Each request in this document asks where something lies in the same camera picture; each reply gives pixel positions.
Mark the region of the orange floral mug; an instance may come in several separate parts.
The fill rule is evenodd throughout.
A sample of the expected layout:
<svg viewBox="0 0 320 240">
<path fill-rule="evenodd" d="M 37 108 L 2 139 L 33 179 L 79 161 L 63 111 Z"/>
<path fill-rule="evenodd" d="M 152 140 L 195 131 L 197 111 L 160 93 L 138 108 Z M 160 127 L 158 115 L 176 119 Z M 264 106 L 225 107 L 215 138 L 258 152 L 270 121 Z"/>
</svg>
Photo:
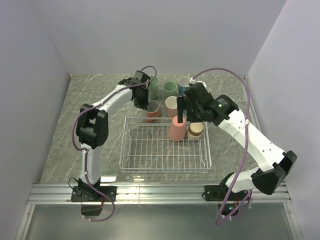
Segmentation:
<svg viewBox="0 0 320 240">
<path fill-rule="evenodd" d="M 153 123 L 157 121 L 157 118 L 161 116 L 161 108 L 160 104 L 156 100 L 149 100 L 149 105 L 146 110 L 146 119 L 144 120 L 146 123 Z"/>
</svg>

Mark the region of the tall green plastic cup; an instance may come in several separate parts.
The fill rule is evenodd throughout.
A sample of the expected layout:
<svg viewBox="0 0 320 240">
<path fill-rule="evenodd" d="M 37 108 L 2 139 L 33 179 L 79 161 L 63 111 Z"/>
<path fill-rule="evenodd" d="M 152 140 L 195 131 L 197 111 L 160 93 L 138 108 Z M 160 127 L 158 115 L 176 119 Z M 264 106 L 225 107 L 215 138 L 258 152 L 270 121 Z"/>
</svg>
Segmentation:
<svg viewBox="0 0 320 240">
<path fill-rule="evenodd" d="M 159 79 L 155 77 L 154 80 L 150 82 L 148 87 L 148 97 L 150 100 L 156 100 L 158 98 L 158 89 Z"/>
</svg>

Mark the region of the tall pink plastic cup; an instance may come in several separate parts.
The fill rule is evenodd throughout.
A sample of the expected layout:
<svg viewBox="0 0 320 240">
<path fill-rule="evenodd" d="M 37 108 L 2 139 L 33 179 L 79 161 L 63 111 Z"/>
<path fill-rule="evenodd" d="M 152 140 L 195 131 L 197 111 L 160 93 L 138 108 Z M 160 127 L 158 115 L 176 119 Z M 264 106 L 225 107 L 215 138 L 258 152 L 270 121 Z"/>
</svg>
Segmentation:
<svg viewBox="0 0 320 240">
<path fill-rule="evenodd" d="M 186 135 L 186 119 L 182 118 L 182 122 L 178 122 L 178 116 L 176 115 L 171 122 L 168 130 L 169 139 L 180 142 L 185 138 Z"/>
</svg>

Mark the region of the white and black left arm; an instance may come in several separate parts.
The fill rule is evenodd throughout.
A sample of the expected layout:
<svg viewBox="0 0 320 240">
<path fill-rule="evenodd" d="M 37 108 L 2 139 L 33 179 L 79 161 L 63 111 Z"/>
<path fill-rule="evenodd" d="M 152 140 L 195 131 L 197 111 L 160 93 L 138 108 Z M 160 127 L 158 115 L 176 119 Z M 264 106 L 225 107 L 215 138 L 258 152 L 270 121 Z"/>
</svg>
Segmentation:
<svg viewBox="0 0 320 240">
<path fill-rule="evenodd" d="M 149 105 L 148 87 L 154 79 L 137 70 L 133 77 L 121 80 L 100 101 L 81 106 L 71 134 L 74 148 L 82 152 L 82 173 L 73 189 L 76 196 L 89 202 L 101 197 L 100 154 L 109 136 L 109 117 L 129 101 L 136 108 L 146 110 Z"/>
</svg>

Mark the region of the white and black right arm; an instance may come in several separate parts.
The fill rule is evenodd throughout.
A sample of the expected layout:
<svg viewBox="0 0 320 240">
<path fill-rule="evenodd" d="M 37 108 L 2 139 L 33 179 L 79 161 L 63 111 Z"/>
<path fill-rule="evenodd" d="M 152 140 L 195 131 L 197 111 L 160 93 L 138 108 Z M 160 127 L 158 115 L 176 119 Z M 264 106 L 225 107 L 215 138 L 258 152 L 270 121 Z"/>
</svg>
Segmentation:
<svg viewBox="0 0 320 240">
<path fill-rule="evenodd" d="M 257 163 L 256 168 L 227 175 L 215 192 L 218 198 L 231 200 L 237 193 L 252 189 L 272 195 L 297 160 L 292 150 L 284 151 L 266 138 L 231 98 L 213 98 L 200 81 L 191 80 L 184 95 L 177 98 L 179 122 L 184 111 L 190 123 L 213 123 L 228 133 Z"/>
</svg>

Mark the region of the pink mug, cream inside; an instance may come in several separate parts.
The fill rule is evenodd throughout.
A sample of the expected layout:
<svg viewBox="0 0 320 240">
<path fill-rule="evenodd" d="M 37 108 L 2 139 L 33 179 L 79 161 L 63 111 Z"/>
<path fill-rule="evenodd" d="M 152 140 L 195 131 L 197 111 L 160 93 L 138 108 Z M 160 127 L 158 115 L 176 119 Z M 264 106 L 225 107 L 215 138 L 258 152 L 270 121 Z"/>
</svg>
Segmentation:
<svg viewBox="0 0 320 240">
<path fill-rule="evenodd" d="M 169 96 L 165 100 L 165 113 L 170 118 L 173 118 L 178 114 L 177 97 L 176 96 Z"/>
</svg>

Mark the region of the blue mug, yellow inside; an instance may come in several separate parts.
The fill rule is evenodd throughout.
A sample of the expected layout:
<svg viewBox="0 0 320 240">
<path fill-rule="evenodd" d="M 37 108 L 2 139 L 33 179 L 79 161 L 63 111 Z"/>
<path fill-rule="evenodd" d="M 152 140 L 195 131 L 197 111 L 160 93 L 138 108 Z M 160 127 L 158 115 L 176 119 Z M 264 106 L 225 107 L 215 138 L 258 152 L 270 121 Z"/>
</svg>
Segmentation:
<svg viewBox="0 0 320 240">
<path fill-rule="evenodd" d="M 187 100 L 187 98 L 185 96 L 184 96 L 184 99 L 183 99 L 183 103 L 184 103 L 184 109 L 183 110 L 187 111 L 187 117 L 188 117 L 189 102 L 188 102 L 188 100 Z"/>
</svg>

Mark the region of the short green plastic cup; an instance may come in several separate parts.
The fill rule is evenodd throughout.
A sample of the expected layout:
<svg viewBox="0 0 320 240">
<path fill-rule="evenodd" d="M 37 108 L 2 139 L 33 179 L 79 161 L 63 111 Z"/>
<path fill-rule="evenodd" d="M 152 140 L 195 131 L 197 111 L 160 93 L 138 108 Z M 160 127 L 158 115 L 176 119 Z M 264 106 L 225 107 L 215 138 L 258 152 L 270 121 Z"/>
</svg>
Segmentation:
<svg viewBox="0 0 320 240">
<path fill-rule="evenodd" d="M 163 84 L 163 95 L 164 98 L 167 99 L 168 97 L 171 96 L 176 96 L 177 95 L 177 84 L 173 81 L 166 81 Z"/>
</svg>

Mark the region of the blue mug, white inside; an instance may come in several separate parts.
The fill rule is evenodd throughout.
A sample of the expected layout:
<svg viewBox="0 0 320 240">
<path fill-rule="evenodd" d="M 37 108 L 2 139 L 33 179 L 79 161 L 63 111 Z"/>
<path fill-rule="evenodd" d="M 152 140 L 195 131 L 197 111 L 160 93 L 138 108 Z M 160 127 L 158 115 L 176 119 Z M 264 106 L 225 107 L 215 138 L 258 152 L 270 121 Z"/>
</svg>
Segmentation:
<svg viewBox="0 0 320 240">
<path fill-rule="evenodd" d="M 184 96 L 185 95 L 185 90 L 187 90 L 190 85 L 189 85 L 189 82 L 190 82 L 190 77 L 189 76 L 181 76 L 177 83 L 178 83 L 178 93 L 180 96 Z"/>
</svg>

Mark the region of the cream and brown ceramic cup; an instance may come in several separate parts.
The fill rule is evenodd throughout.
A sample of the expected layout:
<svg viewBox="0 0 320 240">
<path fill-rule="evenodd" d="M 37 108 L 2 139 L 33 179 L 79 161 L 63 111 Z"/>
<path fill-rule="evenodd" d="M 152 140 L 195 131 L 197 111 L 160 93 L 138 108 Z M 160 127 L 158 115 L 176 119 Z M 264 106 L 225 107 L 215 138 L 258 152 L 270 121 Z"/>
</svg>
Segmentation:
<svg viewBox="0 0 320 240">
<path fill-rule="evenodd" d="M 187 138 L 191 141 L 198 141 L 203 134 L 204 125 L 202 122 L 193 122 L 189 124 Z"/>
</svg>

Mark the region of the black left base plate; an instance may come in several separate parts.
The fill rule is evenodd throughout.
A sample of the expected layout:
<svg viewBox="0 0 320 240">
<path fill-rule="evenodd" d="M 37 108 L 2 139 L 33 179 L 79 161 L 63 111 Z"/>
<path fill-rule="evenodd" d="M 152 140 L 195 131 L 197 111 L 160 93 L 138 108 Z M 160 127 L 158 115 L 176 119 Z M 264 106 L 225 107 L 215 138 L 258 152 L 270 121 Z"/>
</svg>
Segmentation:
<svg viewBox="0 0 320 240">
<path fill-rule="evenodd" d="M 68 185 L 72 189 L 71 202 L 82 204 L 93 202 L 99 203 L 99 205 L 85 204 L 81 206 L 81 214 L 87 219 L 89 217 L 98 217 L 102 213 L 104 203 L 114 203 L 116 200 L 117 187 L 113 185 L 101 186 L 100 180 L 93 184 L 93 187 L 107 197 L 96 192 L 80 178 L 70 178 Z"/>
</svg>

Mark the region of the aluminium mounting rail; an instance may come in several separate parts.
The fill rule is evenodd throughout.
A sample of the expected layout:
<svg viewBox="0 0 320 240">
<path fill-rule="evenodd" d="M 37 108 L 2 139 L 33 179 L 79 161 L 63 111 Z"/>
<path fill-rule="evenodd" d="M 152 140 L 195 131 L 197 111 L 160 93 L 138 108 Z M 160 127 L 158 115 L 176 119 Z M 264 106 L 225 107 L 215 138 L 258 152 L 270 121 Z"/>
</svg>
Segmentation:
<svg viewBox="0 0 320 240">
<path fill-rule="evenodd" d="M 153 184 L 119 183 L 117 185 L 116 205 L 163 205 L 163 204 L 206 204 L 202 198 L 204 186 L 191 184 Z M 31 188 L 27 204 L 29 205 L 80 205 L 71 201 L 72 189 L 66 184 L 35 184 Z M 284 183 L 272 195 L 257 190 L 252 192 L 252 203 L 290 203 L 291 198 Z"/>
</svg>

